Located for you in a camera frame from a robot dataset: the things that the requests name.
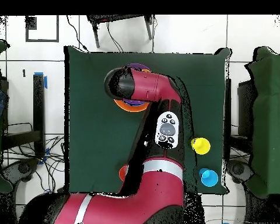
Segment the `cable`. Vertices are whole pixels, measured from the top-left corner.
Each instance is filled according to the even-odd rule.
[[[38,175],[38,177],[40,178],[40,186],[42,187],[42,189],[43,189],[44,191],[46,191],[46,189],[44,189],[44,187],[43,187],[43,180],[41,179],[39,173],[38,173],[37,171],[35,171],[35,172],[36,172],[36,174]]]
[[[155,53],[153,51],[154,47],[155,47],[155,31],[156,31],[156,26],[154,27],[155,25],[155,20],[156,20],[156,26],[158,25],[158,20],[156,19],[156,16],[153,15],[153,22],[152,22],[152,51],[151,53]]]
[[[68,20],[68,24],[69,24],[70,26],[72,26],[72,28],[73,28],[73,29],[75,30],[75,32],[76,32],[77,41],[80,43],[80,45],[83,47],[84,50],[86,50],[87,52],[89,52],[88,49],[86,48],[86,46],[83,45],[83,44],[80,42],[80,40],[79,40],[79,38],[78,38],[78,32],[77,32],[76,28],[75,28],[73,25],[70,24],[69,19],[68,19],[68,15],[67,15],[66,18],[67,18],[67,20]]]
[[[55,170],[59,171],[59,172],[64,172],[64,170],[58,170],[57,169],[57,166],[59,165],[60,162],[64,163],[64,159],[61,159],[60,157],[63,157],[62,155],[54,155],[53,153],[51,153],[50,151],[52,150],[53,147],[55,147],[62,139],[64,139],[64,137],[62,138],[59,138],[59,136],[56,136],[55,138],[52,138],[52,139],[49,139],[49,140],[45,140],[45,142],[47,142],[47,144],[54,140],[51,148],[49,149],[49,154],[50,155],[47,155],[47,156],[44,156],[42,157],[41,159],[39,159],[40,161],[42,161],[45,165],[45,168],[47,169],[48,171],[48,187],[49,189],[45,190],[44,187],[43,187],[43,181],[42,181],[42,178],[39,174],[38,177],[40,178],[41,180],[41,187],[44,191],[49,192],[51,193],[54,193],[55,192],[55,189],[56,189],[56,181],[55,181],[55,178],[53,177],[53,173],[55,172]],[[31,153],[24,153],[24,151],[22,150],[22,148],[27,148],[27,149],[31,149],[34,153],[34,149],[31,147],[31,145],[29,144],[30,147],[27,147],[27,146],[23,146],[23,145],[20,145],[18,146],[19,150],[20,150],[20,153],[19,152],[16,152],[14,151],[13,149],[10,149],[11,150],[11,154],[15,154],[15,155],[23,155],[25,157],[28,157],[28,158],[38,158],[36,157],[35,155],[32,155]],[[64,143],[61,144],[61,148],[62,148],[62,152],[64,153]],[[52,165],[49,165],[47,163],[46,160],[44,160],[45,158],[47,159],[52,159],[54,160],[54,163]],[[22,160],[22,158],[13,158],[13,157],[10,157],[10,159],[16,159],[16,160]],[[57,163],[57,165],[53,168],[53,172],[51,173],[50,170],[51,168],[55,165],[55,163]]]
[[[228,219],[211,219],[211,220],[208,220],[208,221],[206,221],[205,223],[207,223],[207,222],[211,222],[211,221],[237,221],[237,222],[246,222],[246,223],[253,223],[253,224],[271,224],[271,223],[275,223],[275,222],[247,222],[247,221],[245,221],[245,220],[228,220]]]
[[[109,30],[109,25],[110,25],[110,22],[107,22],[107,30],[108,30],[108,32],[109,32],[109,35],[110,35],[110,37],[111,37],[111,39],[112,39],[112,41],[113,41],[113,43],[115,44],[115,46],[117,47],[117,49],[119,50],[119,52],[121,53],[123,53],[124,52],[124,50],[123,50],[123,48],[119,45],[119,43],[112,37],[112,35],[111,35],[111,33],[110,33],[110,30]]]
[[[233,151],[235,151],[236,153],[239,154],[240,157],[242,157],[246,162],[249,162],[247,159],[245,159],[238,151],[236,151],[236,149],[231,148]]]
[[[31,130],[33,131],[33,127],[32,127],[32,125],[31,125],[31,123],[28,123],[28,122],[26,122],[26,123],[18,123],[18,124],[9,124],[8,126],[20,125],[20,124],[29,124],[30,127],[31,127]]]

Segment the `white floor tile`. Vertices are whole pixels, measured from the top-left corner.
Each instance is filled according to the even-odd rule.
[[[246,194],[242,184],[234,183],[228,174],[226,174],[225,183],[229,193],[223,196],[224,205],[246,206]]]
[[[96,48],[92,25],[86,15],[80,16],[80,41],[89,51],[118,52],[108,30],[107,23],[98,25],[100,48]],[[152,51],[152,41],[148,39],[148,32],[144,17],[136,17],[110,22],[109,31],[125,52],[137,51],[149,53]]]
[[[224,207],[223,221],[229,224],[243,224],[245,214],[246,214],[245,207]]]
[[[53,27],[56,21],[53,16],[36,16],[37,30],[29,31],[35,39],[51,39],[55,37]],[[78,16],[69,16],[69,22],[77,32]],[[10,44],[7,52],[8,60],[64,60],[64,46],[78,46],[76,32],[68,24],[66,16],[59,16],[59,42],[26,42],[26,26],[24,16],[9,16],[7,21],[6,40]]]
[[[0,61],[0,71],[1,71],[1,76],[6,77],[6,62],[5,61]]]
[[[48,88],[44,91],[45,132],[64,133],[64,63],[8,61],[8,118],[10,124],[33,125],[33,75],[43,72]]]
[[[19,220],[25,206],[24,205],[16,205],[16,217]]]
[[[235,126],[239,125],[239,98],[237,95],[237,88],[240,82],[249,81],[251,79],[244,65],[245,63],[229,64],[229,78],[231,79],[231,124]],[[231,126],[231,132],[232,135],[236,135],[237,127]]]
[[[222,205],[222,196],[215,194],[202,194],[202,205]]]
[[[157,15],[155,52],[213,54],[226,47],[226,15]]]
[[[268,46],[280,54],[280,16],[229,15],[228,42],[231,61],[252,61],[254,49]]]
[[[204,207],[205,224],[221,224],[222,207]]]

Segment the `black chair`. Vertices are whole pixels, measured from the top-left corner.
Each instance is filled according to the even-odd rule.
[[[92,29],[94,32],[94,37],[96,40],[96,47],[100,48],[100,43],[99,43],[99,37],[97,35],[97,30],[98,27],[97,25],[100,23],[105,23],[105,22],[113,22],[116,20],[124,20],[124,19],[129,19],[129,18],[135,18],[135,17],[140,17],[144,16],[147,32],[148,32],[148,37],[151,40],[152,39],[152,33],[151,33],[151,28],[149,25],[152,24],[152,15],[87,15],[88,21],[92,24]]]

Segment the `black frame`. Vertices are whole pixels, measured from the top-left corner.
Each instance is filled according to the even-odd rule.
[[[59,42],[59,15],[56,16],[56,39],[55,40],[46,40],[46,39],[39,39],[33,40],[29,38],[29,30],[36,30],[37,29],[37,18],[36,17],[25,17],[26,22],[26,42]]]
[[[87,15],[88,21],[92,24],[92,30],[94,33],[94,39],[96,40],[96,47],[100,48],[100,43],[99,43],[99,36],[97,34],[98,27],[97,25],[100,23],[105,23],[105,22],[113,22],[116,20],[124,20],[124,19],[129,19],[129,18],[135,18],[135,17],[140,17],[144,16],[145,24],[146,24],[146,29],[148,32],[148,38],[151,40],[152,39],[152,33],[151,33],[151,28],[149,25],[152,24],[152,15],[104,15],[104,16],[90,16]]]
[[[4,86],[2,91],[7,94],[8,81],[2,78]],[[3,128],[7,128],[7,112],[3,111]],[[2,150],[14,148],[23,144],[34,142],[36,157],[41,159],[46,153],[44,143],[44,76],[33,75],[33,131],[20,132],[16,134],[4,134],[2,137]]]

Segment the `black cable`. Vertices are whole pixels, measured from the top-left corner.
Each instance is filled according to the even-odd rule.
[[[72,28],[73,28],[73,29],[75,30],[75,32],[76,32],[77,41],[80,43],[80,45],[83,47],[84,50],[86,50],[87,52],[89,52],[88,49],[86,48],[86,46],[83,45],[83,44],[80,42],[80,40],[79,40],[79,38],[78,38],[78,32],[77,32],[76,28],[75,28],[73,25],[70,24],[69,19],[68,19],[68,15],[67,15],[66,18],[67,18],[67,20],[68,20],[68,24],[69,24],[70,26],[72,26]]]
[[[35,171],[35,172],[36,172],[36,174],[38,175],[38,177],[40,178],[40,186],[42,187],[42,189],[43,189],[44,191],[46,191],[46,190],[44,189],[44,187],[43,187],[43,180],[41,179],[39,173],[38,173],[37,171]]]
[[[119,43],[110,34],[110,22],[108,23],[108,32],[109,32],[109,35],[112,38],[113,42],[117,43],[118,46],[121,48],[121,51],[124,52],[123,48],[119,45]]]
[[[107,30],[108,30],[108,32],[109,32],[109,35],[110,35],[110,37],[111,37],[111,39],[112,39],[112,41],[113,41],[113,43],[115,44],[115,46],[117,47],[117,49],[119,50],[119,52],[121,53],[123,53],[124,52],[124,50],[123,50],[123,48],[119,45],[119,43],[112,37],[112,35],[111,35],[111,33],[110,33],[110,30],[109,30],[109,25],[110,25],[110,22],[108,22],[107,23]]]
[[[236,153],[239,154],[240,157],[242,157],[246,162],[249,162],[247,159],[245,159],[238,151],[236,151],[236,149],[231,148],[233,151],[235,151]]]
[[[31,130],[33,131],[33,127],[32,127],[32,125],[31,125],[31,123],[28,123],[28,122],[26,122],[26,123],[18,123],[18,124],[9,124],[8,126],[20,125],[20,124],[29,124],[30,127],[31,127]]]
[[[158,25],[157,23],[158,23],[158,20],[156,19],[156,16],[154,15],[153,16],[153,25],[155,25],[155,20],[156,20],[156,26]],[[153,49],[155,48],[155,31],[156,31],[156,26],[153,28],[153,30],[152,30],[152,51],[151,51],[151,53],[155,53],[154,51],[153,51]]]

